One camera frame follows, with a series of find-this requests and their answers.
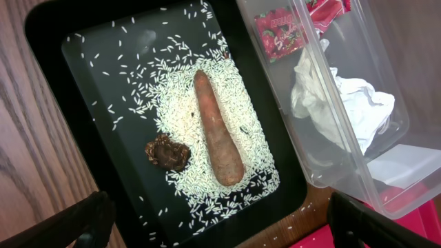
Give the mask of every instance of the white tissue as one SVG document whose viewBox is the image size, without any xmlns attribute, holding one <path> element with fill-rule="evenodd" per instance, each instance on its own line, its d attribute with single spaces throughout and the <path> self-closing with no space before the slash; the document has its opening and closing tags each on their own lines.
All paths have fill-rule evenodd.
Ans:
<svg viewBox="0 0 441 248">
<path fill-rule="evenodd" d="M 329 41 L 323 39 L 320 44 L 325 51 Z M 391 115 L 395 97 L 391 94 L 376 92 L 373 86 L 364 79 L 344 79 L 337 76 L 337 68 L 330 68 L 330 70 L 360 149 L 364 154 L 371 145 L 377 130 Z M 340 136 L 334 115 L 306 48 L 303 49 L 294 71 L 296 84 L 291 92 L 293 115 L 296 118 L 311 116 L 314 126 L 323 136 L 340 148 L 348 149 L 346 140 Z"/>
</svg>

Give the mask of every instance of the carrot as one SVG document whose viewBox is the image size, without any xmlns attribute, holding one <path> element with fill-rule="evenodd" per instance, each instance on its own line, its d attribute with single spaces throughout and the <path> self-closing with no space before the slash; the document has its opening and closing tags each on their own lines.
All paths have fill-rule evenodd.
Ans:
<svg viewBox="0 0 441 248">
<path fill-rule="evenodd" d="M 194 76 L 194 88 L 214 175 L 221 185 L 235 185 L 242 180 L 245 169 L 239 151 L 223 122 L 212 85 L 202 70 L 198 70 Z"/>
</svg>

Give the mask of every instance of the red packaging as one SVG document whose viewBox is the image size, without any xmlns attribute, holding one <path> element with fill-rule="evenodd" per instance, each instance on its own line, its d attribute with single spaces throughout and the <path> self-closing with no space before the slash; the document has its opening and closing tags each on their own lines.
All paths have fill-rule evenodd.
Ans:
<svg viewBox="0 0 441 248">
<path fill-rule="evenodd" d="M 265 53 L 271 63 L 302 46 L 299 30 L 294 25 L 292 13 L 288 9 L 286 7 L 271 10 L 254 18 Z"/>
<path fill-rule="evenodd" d="M 306 0 L 314 27 L 323 33 L 329 24 L 351 10 L 350 0 Z"/>
<path fill-rule="evenodd" d="M 350 11 L 350 0 L 305 0 L 314 27 L 323 33 L 340 15 Z M 290 7 L 279 8 L 254 17 L 270 63 L 303 46 L 300 30 L 294 24 Z"/>
</svg>

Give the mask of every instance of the uncooked white rice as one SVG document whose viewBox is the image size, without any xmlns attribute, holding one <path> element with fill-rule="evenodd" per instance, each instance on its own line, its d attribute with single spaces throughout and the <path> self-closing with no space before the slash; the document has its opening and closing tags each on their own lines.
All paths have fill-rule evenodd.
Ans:
<svg viewBox="0 0 441 248">
<path fill-rule="evenodd" d="M 280 182 L 262 127 L 234 62 L 223 56 L 216 58 L 199 58 L 194 65 L 186 66 L 185 70 L 163 70 L 167 76 L 159 81 L 159 85 L 150 88 L 150 92 L 160 98 L 157 104 L 158 119 L 155 120 L 159 131 L 170 134 L 174 142 L 186 144 L 192 152 L 184 171 L 167 173 L 168 183 L 172 182 L 178 192 L 188 197 L 192 212 L 201 205 L 205 206 L 203 209 L 211 207 L 215 200 L 229 198 L 233 192 L 245 191 L 254 177 L 265 176 L 266 181 L 260 185 L 261 193 L 244 195 L 245 206 L 275 191 Z M 194 75 L 198 69 L 202 69 L 210 78 L 223 120 L 246 168 L 242 181 L 235 186 L 222 186 L 214 177 L 209 162 L 194 91 Z M 222 218 L 229 218 L 239 208 L 239 204 L 231 202 L 226 207 L 213 207 L 210 211 Z"/>
</svg>

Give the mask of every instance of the wood grain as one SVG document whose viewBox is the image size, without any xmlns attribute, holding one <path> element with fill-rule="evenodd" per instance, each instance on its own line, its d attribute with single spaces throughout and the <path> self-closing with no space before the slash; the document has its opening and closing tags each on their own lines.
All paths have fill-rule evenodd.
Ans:
<svg viewBox="0 0 441 248">
<path fill-rule="evenodd" d="M 0 240 L 97 190 L 25 40 L 25 16 L 40 2 L 0 0 Z M 431 134 L 424 140 L 430 142 L 441 134 L 441 30 L 436 28 L 441 2 L 370 3 L 407 104 L 411 131 Z M 313 232 L 325 224 L 331 191 L 309 187 L 303 211 L 239 247 L 286 247 Z M 110 247 L 124 246 L 114 227 Z"/>
<path fill-rule="evenodd" d="M 39 2 L 0 0 L 0 240 L 97 190 L 23 33 Z"/>
<path fill-rule="evenodd" d="M 294 213 L 240 244 L 248 247 L 288 247 L 306 235 L 326 225 L 326 210 L 333 189 L 318 189 L 308 185 L 308 195 L 303 205 Z"/>
</svg>

